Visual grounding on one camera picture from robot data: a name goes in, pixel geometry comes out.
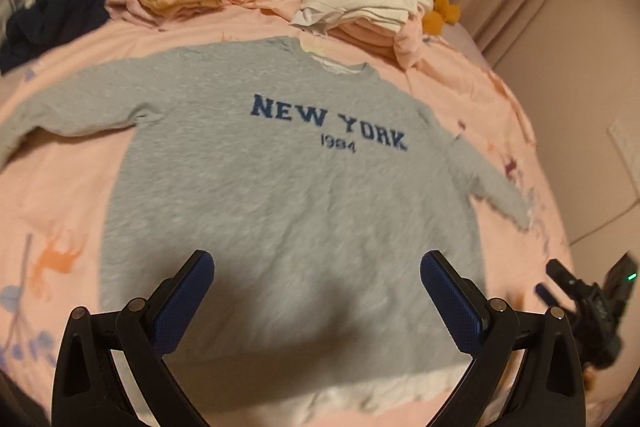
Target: screw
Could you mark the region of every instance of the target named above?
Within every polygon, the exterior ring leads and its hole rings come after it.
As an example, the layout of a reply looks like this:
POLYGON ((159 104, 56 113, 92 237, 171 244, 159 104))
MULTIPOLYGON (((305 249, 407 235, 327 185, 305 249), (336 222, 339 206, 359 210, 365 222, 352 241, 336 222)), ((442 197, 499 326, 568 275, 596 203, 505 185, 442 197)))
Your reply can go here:
POLYGON ((84 317, 84 308, 82 308, 82 306, 78 306, 78 308, 75 308, 71 312, 72 319, 78 320, 78 319, 81 319, 82 317, 84 317))
POLYGON ((562 319, 564 317, 564 312, 562 311, 562 308, 558 308, 558 306, 554 306, 553 308, 551 308, 551 314, 556 319, 562 319))
POLYGON ((497 312, 503 312, 507 309, 507 303, 502 299, 494 298, 489 301, 491 304, 491 308, 496 310, 497 312))
POLYGON ((139 312, 142 308, 145 307, 145 304, 145 299, 133 299, 132 301, 129 301, 129 305, 127 306, 127 308, 129 308, 129 310, 132 312, 139 312))

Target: pink bedsheet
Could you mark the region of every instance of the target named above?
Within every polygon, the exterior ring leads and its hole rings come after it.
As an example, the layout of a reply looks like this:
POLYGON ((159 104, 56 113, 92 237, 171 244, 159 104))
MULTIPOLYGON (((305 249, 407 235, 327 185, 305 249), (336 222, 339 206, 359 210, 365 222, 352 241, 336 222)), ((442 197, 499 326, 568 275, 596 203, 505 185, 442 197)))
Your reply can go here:
MULTIPOLYGON (((469 141, 523 191, 532 204, 532 227, 519 232, 481 201, 478 214, 489 296, 543 307, 533 287, 547 281, 545 263, 556 257, 571 266, 562 222, 536 157, 529 121, 500 78, 474 65, 444 39, 420 46, 417 64, 402 71, 333 37, 318 37, 259 9, 226 6, 157 30, 109 22, 44 55, 0 82, 14 83, 0 99, 0 122, 28 96, 68 74, 107 60, 140 57, 173 46, 289 35, 303 48, 345 64, 371 63, 381 77, 431 106, 442 124, 469 141)), ((0 172, 0 363, 45 406, 50 403, 55 357, 69 312, 98 307, 98 260, 102 226, 120 163, 134 130, 68 139, 42 131, 30 136, 0 172)), ((356 410, 315 421, 337 425, 422 427, 437 411, 450 383, 378 415, 356 410)), ((259 425, 287 425, 272 418, 259 425)))

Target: wall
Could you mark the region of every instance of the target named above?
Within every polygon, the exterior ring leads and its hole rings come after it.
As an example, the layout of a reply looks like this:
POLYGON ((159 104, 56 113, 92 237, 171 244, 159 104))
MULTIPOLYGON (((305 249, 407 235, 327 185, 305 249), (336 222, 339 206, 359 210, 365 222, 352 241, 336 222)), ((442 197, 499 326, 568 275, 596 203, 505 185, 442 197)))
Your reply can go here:
MULTIPOLYGON (((638 207, 580 240, 638 197, 607 128, 640 82, 639 50, 640 0, 546 0, 495 66, 534 124, 576 273, 590 283, 626 250, 640 259, 638 207)), ((626 389, 640 365, 640 288, 633 299, 623 356, 600 375, 598 396, 626 389)))

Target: blue lettering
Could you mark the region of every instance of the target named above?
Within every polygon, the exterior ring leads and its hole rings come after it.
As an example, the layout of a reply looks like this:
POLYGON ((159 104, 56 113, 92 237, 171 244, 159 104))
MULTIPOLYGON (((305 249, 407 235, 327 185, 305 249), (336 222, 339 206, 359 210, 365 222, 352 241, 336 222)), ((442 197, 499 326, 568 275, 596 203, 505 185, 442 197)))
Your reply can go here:
POLYGON ((267 98, 267 105, 264 105, 264 101, 259 94, 254 94, 254 109, 251 111, 252 116, 260 116, 262 113, 265 118, 271 117, 271 106, 273 105, 273 100, 267 98))
POLYGON ((287 102, 276 102, 276 105, 278 106, 276 118, 278 120, 291 121, 291 117, 289 116, 289 109, 291 109, 291 104, 287 102))
POLYGON ((369 122, 360 120, 360 132, 362 133, 363 138, 373 140, 373 127, 369 122))
POLYGON ((391 130, 391 140, 394 142, 394 147, 401 151, 406 151, 406 145, 402 143, 402 138, 404 138, 403 132, 391 130))
POLYGON ((386 129, 381 125, 376 126, 376 136, 378 137, 379 143, 383 143, 385 145, 391 145, 391 142, 389 142, 389 137, 386 134, 386 129))
POLYGON ((309 123, 311 121, 311 118, 313 117, 316 127, 322 127, 322 124, 324 123, 324 117, 326 117, 327 114, 326 109, 321 109, 320 114, 316 113, 316 108, 311 106, 306 108, 306 112, 303 105, 297 105, 296 109, 300 113, 300 118, 302 118, 302 120, 304 120, 306 123, 309 123))
POLYGON ((358 121, 357 118, 351 118, 350 116, 345 116, 340 113, 338 113, 338 118, 347 124, 347 132, 353 132, 353 124, 358 121))

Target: clothing tag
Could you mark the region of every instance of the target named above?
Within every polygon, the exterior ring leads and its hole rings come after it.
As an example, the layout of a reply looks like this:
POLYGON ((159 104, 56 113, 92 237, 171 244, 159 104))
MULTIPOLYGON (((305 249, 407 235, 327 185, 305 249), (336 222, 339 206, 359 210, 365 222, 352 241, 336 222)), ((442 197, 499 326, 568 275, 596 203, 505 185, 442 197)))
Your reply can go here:
POLYGON ((338 62, 334 62, 329 60, 328 58, 318 57, 317 55, 311 54, 311 56, 322 65, 322 67, 334 74, 358 74, 362 73, 364 69, 364 64, 357 64, 356 66, 345 66, 344 64, 339 64, 338 62))

